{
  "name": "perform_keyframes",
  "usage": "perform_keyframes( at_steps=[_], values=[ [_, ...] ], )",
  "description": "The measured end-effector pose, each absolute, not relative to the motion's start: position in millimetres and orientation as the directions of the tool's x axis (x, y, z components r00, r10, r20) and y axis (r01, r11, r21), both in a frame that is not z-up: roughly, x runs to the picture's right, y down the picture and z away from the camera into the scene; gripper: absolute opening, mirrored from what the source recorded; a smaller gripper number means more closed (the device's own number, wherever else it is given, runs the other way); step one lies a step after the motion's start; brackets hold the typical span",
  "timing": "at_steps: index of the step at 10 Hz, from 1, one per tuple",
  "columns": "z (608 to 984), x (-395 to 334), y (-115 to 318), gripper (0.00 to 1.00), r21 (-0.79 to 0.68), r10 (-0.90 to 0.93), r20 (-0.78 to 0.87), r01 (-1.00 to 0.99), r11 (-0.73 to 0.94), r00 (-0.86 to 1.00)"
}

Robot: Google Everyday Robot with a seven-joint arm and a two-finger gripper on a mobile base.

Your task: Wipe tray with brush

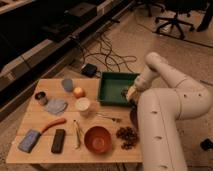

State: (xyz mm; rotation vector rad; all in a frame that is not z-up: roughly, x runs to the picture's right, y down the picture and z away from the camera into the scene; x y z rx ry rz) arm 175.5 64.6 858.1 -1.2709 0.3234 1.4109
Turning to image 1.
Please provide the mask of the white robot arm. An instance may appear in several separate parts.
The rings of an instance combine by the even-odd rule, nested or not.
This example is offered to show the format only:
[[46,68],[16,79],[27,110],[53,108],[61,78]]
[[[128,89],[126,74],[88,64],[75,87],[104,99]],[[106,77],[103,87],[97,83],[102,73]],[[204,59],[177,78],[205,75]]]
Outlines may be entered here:
[[143,170],[188,171],[176,121],[208,113],[213,103],[210,91],[151,52],[126,99],[137,104]]

